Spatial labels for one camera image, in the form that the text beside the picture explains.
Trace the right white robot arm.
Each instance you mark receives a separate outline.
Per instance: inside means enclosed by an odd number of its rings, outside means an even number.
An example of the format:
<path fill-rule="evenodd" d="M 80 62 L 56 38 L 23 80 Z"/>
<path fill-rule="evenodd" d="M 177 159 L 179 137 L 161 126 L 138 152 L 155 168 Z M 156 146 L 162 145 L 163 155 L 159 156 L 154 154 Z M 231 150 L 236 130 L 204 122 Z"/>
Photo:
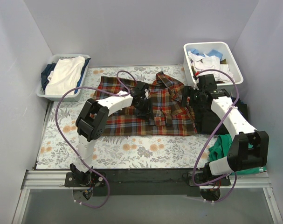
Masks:
<path fill-rule="evenodd" d="M 220 175 L 264 167 L 268 157 L 268 134 L 258 131 L 246 121 L 236 106 L 237 101 L 232 100 L 225 89 L 217 88 L 213 74 L 202 75 L 197 79 L 197 87 L 184 87 L 182 106 L 189 105 L 194 109 L 198 131 L 202 129 L 203 115 L 212 112 L 218 116 L 220 123 L 211 135 L 214 136 L 220 126 L 224 125 L 232 139 L 226 156 L 204 166 L 204 182 L 212 186 L 220 180 Z"/>

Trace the white plastic bin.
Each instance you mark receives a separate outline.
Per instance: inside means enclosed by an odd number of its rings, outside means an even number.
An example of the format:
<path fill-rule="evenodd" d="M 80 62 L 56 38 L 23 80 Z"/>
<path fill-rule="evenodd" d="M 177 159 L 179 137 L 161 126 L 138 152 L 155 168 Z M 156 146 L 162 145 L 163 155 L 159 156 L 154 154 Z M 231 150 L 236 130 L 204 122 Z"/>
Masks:
<path fill-rule="evenodd" d="M 186 43 L 183 47 L 184 50 L 184 71 L 186 76 L 187 85 L 194 86 L 195 79 L 193 78 L 193 72 L 191 67 L 191 61 L 188 57 L 188 51 L 193 49 L 198 50 L 199 53 L 208 54 L 212 50 L 216 50 L 222 53 L 222 58 L 226 60 L 228 68 L 233 74 L 233 79 L 237 85 L 243 83 L 243 76 L 240 72 L 240 69 L 235 61 L 235 58 L 229 48 L 229 46 L 225 42 L 195 42 L 195 43 Z"/>

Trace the white folded garment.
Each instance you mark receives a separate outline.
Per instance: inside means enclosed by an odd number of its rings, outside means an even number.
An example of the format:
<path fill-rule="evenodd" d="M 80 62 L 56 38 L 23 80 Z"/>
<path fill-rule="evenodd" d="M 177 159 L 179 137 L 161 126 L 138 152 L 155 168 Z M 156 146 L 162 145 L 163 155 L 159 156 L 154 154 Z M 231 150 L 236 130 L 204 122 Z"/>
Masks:
<path fill-rule="evenodd" d="M 82 56 L 59 59 L 48 76 L 45 94 L 62 96 L 67 91 L 76 88 L 84 65 L 85 58 Z"/>

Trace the green shirt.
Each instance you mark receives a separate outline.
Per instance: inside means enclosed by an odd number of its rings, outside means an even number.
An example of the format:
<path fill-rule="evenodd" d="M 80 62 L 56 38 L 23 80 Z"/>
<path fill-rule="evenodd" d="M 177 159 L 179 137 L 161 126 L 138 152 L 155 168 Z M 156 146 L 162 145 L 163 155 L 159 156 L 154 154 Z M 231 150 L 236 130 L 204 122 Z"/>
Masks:
<path fill-rule="evenodd" d="M 219 135 L 216 142 L 209 148 L 209 161 L 216 161 L 228 154 L 228 150 L 232 144 L 232 138 L 229 134 Z M 251 175 L 266 172 L 266 166 L 260 168 L 250 168 L 246 170 L 237 171 L 237 175 Z"/>

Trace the black folded shirt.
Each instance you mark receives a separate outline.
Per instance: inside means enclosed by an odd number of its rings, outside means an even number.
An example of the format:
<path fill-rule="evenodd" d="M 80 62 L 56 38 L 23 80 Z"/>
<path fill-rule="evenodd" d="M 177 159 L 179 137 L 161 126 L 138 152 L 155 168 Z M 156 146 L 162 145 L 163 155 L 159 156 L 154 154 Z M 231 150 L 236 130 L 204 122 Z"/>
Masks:
<path fill-rule="evenodd" d="M 236 106 L 242 116 L 248 121 L 248 105 L 239 99 Z M 211 134 L 221 120 L 211 110 L 193 108 L 193 111 L 195 129 L 199 134 Z"/>

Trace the light blue garment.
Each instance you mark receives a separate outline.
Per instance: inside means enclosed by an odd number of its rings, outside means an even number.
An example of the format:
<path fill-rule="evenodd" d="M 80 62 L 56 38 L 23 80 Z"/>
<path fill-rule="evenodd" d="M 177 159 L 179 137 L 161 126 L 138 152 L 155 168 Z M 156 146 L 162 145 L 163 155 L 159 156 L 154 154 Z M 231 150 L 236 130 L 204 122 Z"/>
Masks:
<path fill-rule="evenodd" d="M 206 57 L 206 56 L 216 56 L 218 57 L 220 60 L 223 57 L 223 54 L 215 49 L 211 50 L 208 54 L 204 54 L 204 53 L 200 53 L 197 49 L 191 49 L 188 52 L 188 55 L 193 54 L 193 55 L 197 55 L 197 56 L 202 56 L 202 57 Z"/>

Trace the floral table mat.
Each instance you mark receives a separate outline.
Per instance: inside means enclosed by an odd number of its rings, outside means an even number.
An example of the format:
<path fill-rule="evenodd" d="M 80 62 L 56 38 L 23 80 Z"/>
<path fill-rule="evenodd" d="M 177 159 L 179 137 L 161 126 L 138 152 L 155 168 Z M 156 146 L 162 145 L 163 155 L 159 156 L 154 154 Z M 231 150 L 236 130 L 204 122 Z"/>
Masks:
<path fill-rule="evenodd" d="M 147 83 L 155 80 L 158 72 L 186 83 L 182 65 L 146 67 L 88 68 L 80 100 L 54 102 L 47 114 L 41 148 L 35 169 L 69 169 L 76 160 L 72 147 L 78 145 L 76 118 L 85 100 L 92 97 L 101 77 L 135 77 Z M 192 136 L 103 136 L 93 149 L 94 168 L 192 168 L 203 167 L 208 161 L 208 149 L 214 144 L 206 135 Z"/>

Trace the white crumpled clothes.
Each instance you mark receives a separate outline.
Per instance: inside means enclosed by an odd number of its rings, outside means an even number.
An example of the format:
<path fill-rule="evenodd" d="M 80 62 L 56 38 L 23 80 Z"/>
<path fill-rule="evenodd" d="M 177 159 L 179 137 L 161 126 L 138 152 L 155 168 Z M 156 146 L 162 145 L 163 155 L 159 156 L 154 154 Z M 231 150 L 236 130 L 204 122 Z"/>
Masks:
<path fill-rule="evenodd" d="M 202 57 L 193 54 L 188 55 L 188 58 L 191 62 L 191 69 L 194 75 L 202 70 L 214 69 L 228 74 L 235 81 L 234 75 L 230 71 L 225 59 L 220 60 L 216 56 Z"/>

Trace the grey perforated basket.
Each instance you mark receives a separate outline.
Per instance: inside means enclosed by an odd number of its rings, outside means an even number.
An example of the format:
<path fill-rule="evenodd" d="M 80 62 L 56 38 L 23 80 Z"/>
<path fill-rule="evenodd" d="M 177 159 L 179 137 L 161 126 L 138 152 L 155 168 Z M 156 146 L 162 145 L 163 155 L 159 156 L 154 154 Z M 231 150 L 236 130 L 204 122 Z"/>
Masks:
<path fill-rule="evenodd" d="M 79 87 L 83 86 L 84 80 L 85 80 L 85 76 L 87 73 L 87 69 L 88 69 L 88 65 L 90 63 L 90 56 L 89 55 L 85 55 L 85 54 L 56 54 L 53 55 L 49 60 L 47 64 L 52 64 L 52 63 L 57 63 L 59 59 L 71 59 L 74 57 L 78 57 L 78 56 L 82 56 L 85 58 L 85 65 L 82 68 L 81 71 L 81 77 L 78 81 L 77 87 L 73 88 L 72 92 L 70 92 L 65 98 L 65 101 L 78 101 L 79 97 L 80 97 L 80 89 L 78 89 Z M 41 97 L 41 98 L 46 98 L 49 99 L 51 101 L 59 101 L 62 96 L 56 96 L 56 95 L 46 95 L 45 94 L 45 90 L 43 90 L 42 86 L 41 86 L 41 78 L 40 81 L 36 87 L 36 95 Z"/>

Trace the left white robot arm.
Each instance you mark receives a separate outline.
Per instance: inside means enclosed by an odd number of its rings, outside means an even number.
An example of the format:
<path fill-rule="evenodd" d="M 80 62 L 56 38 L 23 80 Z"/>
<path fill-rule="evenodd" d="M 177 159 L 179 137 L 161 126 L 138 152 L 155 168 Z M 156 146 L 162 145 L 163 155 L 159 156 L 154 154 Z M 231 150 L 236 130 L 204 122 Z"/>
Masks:
<path fill-rule="evenodd" d="M 117 94 L 101 99 L 88 99 L 85 102 L 77 120 L 79 135 L 79 158 L 70 165 L 74 180 L 82 187 L 91 182 L 91 167 L 93 148 L 96 140 L 104 133 L 108 117 L 124 108 L 133 106 L 137 117 L 149 120 L 153 118 L 152 102 L 149 99 L 149 84 L 138 82 L 130 89 L 130 93 L 120 91 Z"/>

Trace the plaid long sleeve shirt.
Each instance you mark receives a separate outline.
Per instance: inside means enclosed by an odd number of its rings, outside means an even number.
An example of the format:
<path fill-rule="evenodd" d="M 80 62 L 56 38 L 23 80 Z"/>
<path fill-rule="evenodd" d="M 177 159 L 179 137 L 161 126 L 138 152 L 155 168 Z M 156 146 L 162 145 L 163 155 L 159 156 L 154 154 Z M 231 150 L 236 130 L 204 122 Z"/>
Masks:
<path fill-rule="evenodd" d="M 104 136 L 189 136 L 197 133 L 192 107 L 182 107 L 184 84 L 163 72 L 149 85 L 152 114 L 149 119 L 137 116 L 133 106 L 108 117 Z"/>

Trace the aluminium frame rail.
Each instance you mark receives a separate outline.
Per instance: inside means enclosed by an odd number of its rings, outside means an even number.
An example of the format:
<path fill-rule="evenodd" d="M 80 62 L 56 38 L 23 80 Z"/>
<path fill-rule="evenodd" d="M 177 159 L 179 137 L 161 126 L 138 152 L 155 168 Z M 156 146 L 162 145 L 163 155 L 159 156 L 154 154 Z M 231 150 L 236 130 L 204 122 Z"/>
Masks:
<path fill-rule="evenodd" d="M 13 218 L 14 224 L 20 224 L 22 215 L 28 201 L 31 189 L 86 189 L 86 187 L 71 187 L 65 186 L 67 170 L 32 170 L 25 173 L 25 177 L 21 186 L 20 201 L 17 204 L 17 209 Z M 282 224 L 279 208 L 273 193 L 272 183 L 267 173 L 256 175 L 241 175 L 238 177 L 234 189 L 263 189 L 266 197 L 266 202 L 270 210 L 273 222 Z"/>

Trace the navy blue garment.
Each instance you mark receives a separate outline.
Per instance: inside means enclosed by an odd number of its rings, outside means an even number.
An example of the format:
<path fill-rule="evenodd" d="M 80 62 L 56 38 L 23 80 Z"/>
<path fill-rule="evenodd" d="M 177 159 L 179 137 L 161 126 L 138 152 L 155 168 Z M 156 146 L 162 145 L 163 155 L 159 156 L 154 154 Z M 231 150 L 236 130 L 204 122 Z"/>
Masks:
<path fill-rule="evenodd" d="M 41 86 L 43 90 L 46 89 L 46 86 L 49 83 L 48 77 L 50 73 L 55 69 L 56 63 L 47 64 L 46 68 L 41 73 Z"/>

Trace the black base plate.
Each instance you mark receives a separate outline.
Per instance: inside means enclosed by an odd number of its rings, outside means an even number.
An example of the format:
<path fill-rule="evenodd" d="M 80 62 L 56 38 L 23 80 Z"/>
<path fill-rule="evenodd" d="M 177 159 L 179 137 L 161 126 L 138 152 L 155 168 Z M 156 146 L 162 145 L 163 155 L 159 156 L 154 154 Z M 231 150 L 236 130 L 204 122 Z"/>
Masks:
<path fill-rule="evenodd" d="M 191 168 L 97 169 L 110 185 L 111 196 L 186 195 L 200 197 L 200 188 L 192 182 Z M 106 196 L 107 184 L 98 174 L 68 172 L 65 187 L 92 188 L 93 196 Z"/>

